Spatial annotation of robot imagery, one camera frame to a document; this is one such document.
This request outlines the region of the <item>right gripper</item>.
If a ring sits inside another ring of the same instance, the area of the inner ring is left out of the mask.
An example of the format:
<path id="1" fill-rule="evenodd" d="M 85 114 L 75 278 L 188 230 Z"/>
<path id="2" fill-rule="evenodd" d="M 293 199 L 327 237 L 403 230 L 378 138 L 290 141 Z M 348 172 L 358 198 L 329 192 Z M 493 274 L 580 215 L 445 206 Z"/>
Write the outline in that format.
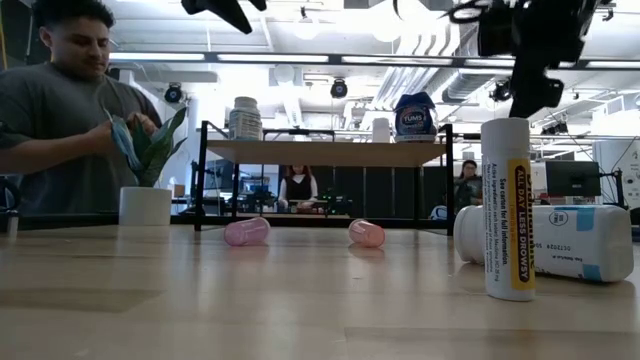
<path id="1" fill-rule="evenodd" d="M 528 118 L 558 106 L 564 83 L 546 77 L 545 64 L 555 68 L 579 60 L 597 7 L 597 0 L 493 1 L 481 13 L 479 55 L 516 58 L 510 117 Z"/>

